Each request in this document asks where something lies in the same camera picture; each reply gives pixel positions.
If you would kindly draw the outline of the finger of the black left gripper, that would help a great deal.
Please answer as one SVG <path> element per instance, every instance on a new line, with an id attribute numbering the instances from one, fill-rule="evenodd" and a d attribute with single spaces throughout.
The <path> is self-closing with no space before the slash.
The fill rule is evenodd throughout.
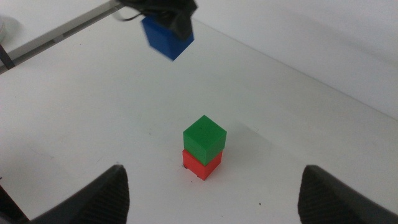
<path id="1" fill-rule="evenodd" d="M 195 1 L 172 1 L 173 14 L 170 30 L 180 39 L 186 40 L 193 33 L 192 15 L 196 11 Z"/>

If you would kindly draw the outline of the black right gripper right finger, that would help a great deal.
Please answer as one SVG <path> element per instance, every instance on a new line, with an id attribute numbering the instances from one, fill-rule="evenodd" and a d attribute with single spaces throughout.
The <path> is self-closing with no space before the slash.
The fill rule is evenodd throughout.
<path id="1" fill-rule="evenodd" d="M 316 165 L 303 170 L 297 206 L 302 223 L 397 224 L 397 214 Z"/>

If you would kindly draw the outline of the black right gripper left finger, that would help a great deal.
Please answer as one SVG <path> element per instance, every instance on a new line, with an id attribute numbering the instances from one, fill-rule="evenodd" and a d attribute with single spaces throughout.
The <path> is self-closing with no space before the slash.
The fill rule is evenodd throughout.
<path id="1" fill-rule="evenodd" d="M 125 224 L 128 211 L 127 172 L 122 165 L 113 165 L 86 187 L 30 222 Z"/>

